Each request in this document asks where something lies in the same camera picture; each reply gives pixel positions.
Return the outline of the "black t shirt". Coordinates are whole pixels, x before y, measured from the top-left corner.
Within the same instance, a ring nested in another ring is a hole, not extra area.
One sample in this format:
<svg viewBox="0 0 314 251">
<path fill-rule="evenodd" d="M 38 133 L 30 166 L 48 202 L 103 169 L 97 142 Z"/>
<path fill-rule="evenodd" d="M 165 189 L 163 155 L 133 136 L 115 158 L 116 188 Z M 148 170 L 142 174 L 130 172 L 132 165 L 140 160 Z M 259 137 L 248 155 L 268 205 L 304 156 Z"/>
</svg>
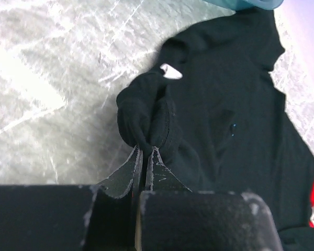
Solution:
<svg viewBox="0 0 314 251">
<path fill-rule="evenodd" d="M 117 96 L 122 139 L 154 148 L 192 191 L 252 191 L 269 206 L 284 250 L 314 250 L 314 156 L 270 72 L 284 53 L 271 10 L 194 24 Z"/>
</svg>

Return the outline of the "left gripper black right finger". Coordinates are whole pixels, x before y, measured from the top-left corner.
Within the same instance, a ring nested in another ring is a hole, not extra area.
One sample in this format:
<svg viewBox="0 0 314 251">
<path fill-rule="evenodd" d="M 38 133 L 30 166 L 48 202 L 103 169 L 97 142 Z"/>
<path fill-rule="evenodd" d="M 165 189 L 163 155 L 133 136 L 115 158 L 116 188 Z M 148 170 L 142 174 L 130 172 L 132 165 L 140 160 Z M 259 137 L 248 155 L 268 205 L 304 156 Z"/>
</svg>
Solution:
<svg viewBox="0 0 314 251">
<path fill-rule="evenodd" d="M 137 206 L 137 250 L 282 250 L 269 207 L 251 192 L 192 192 L 157 148 Z"/>
</svg>

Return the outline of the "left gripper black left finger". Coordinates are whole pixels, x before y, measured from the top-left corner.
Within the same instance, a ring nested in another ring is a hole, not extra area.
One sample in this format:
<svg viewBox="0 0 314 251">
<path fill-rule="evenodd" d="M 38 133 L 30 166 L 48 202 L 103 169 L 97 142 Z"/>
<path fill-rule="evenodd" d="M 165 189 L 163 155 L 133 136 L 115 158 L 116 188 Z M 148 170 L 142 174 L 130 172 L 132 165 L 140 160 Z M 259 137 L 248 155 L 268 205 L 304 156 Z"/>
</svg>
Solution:
<svg viewBox="0 0 314 251">
<path fill-rule="evenodd" d="M 0 250 L 129 250 L 142 159 L 95 185 L 0 185 Z"/>
</svg>

